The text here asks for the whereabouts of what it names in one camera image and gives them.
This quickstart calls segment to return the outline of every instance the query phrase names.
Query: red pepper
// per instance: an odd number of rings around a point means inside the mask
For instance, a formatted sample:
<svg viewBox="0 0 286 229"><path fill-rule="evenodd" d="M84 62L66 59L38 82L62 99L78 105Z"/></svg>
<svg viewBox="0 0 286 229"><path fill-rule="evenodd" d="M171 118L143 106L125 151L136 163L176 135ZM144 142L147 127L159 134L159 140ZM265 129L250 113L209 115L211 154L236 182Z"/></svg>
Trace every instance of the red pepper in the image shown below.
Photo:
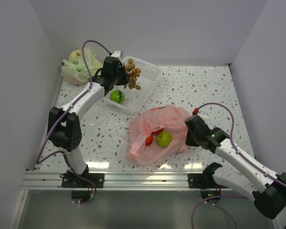
<svg viewBox="0 0 286 229"><path fill-rule="evenodd" d="M152 135L159 135L163 130L164 130L164 128L162 128L160 130L153 131Z"/></svg>

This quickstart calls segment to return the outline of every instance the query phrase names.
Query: pink plastic bag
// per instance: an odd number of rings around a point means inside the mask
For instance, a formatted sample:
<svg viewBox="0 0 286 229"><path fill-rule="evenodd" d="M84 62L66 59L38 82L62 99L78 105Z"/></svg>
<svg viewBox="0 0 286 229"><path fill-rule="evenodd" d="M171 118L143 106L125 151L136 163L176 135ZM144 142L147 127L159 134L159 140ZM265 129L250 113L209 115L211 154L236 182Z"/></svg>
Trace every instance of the pink plastic bag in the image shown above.
<svg viewBox="0 0 286 229"><path fill-rule="evenodd" d="M190 114L183 108L173 105L156 107L145 111L129 124L131 144L127 148L127 158L141 166L150 165L178 151L183 153L189 146L185 144L187 127L184 123ZM146 138L158 129L171 133L173 140L167 148L158 146L157 135L153 143L145 145Z"/></svg>

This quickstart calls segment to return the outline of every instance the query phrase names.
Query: metal frame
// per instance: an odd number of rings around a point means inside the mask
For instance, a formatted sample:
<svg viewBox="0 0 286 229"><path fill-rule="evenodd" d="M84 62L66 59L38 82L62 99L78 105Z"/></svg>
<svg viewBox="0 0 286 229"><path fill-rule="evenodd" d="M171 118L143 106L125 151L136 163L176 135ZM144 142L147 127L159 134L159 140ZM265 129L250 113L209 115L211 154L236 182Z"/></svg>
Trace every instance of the metal frame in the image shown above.
<svg viewBox="0 0 286 229"><path fill-rule="evenodd" d="M14 214L9 229L17 229L23 213L29 190L71 190L61 187L60 174L65 171L27 171L25 173ZM99 190L116 191L198 191L198 188L189 188L187 173L184 172L103 172L105 174L104 188ZM274 229L283 228L278 215L272 220Z"/></svg>
<svg viewBox="0 0 286 229"><path fill-rule="evenodd" d="M61 187L64 171L27 171L21 188L26 190L71 190ZM97 172L105 174L101 190L189 190L187 174L170 172Z"/></svg>

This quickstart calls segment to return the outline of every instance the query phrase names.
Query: green fruit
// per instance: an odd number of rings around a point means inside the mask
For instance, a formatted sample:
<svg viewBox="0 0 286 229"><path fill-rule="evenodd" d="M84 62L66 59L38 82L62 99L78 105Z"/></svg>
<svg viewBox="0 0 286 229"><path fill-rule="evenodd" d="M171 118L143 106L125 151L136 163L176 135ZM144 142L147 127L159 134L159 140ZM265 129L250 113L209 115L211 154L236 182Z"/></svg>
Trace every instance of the green fruit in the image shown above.
<svg viewBox="0 0 286 229"><path fill-rule="evenodd" d="M162 131L157 137L158 145L163 148L167 148L172 140L173 140L173 136L166 131Z"/></svg>
<svg viewBox="0 0 286 229"><path fill-rule="evenodd" d="M115 90L111 92L110 99L118 104L121 104L124 102L125 95L120 90Z"/></svg>

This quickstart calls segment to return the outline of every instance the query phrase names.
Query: white plastic bag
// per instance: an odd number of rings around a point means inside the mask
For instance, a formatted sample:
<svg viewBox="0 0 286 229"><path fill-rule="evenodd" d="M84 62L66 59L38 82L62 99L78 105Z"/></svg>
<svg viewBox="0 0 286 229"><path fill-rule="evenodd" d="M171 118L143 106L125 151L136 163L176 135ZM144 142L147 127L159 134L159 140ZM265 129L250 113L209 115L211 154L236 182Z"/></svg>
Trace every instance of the white plastic bag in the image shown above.
<svg viewBox="0 0 286 229"><path fill-rule="evenodd" d="M89 70L93 75L95 72L102 68L101 62L99 62L95 57L96 54L91 49L84 49L85 58L89 67ZM62 61L64 65L61 67L61 75L69 83L74 85L80 85L89 80L89 75L85 63L82 58L82 51L73 51L68 60Z"/></svg>

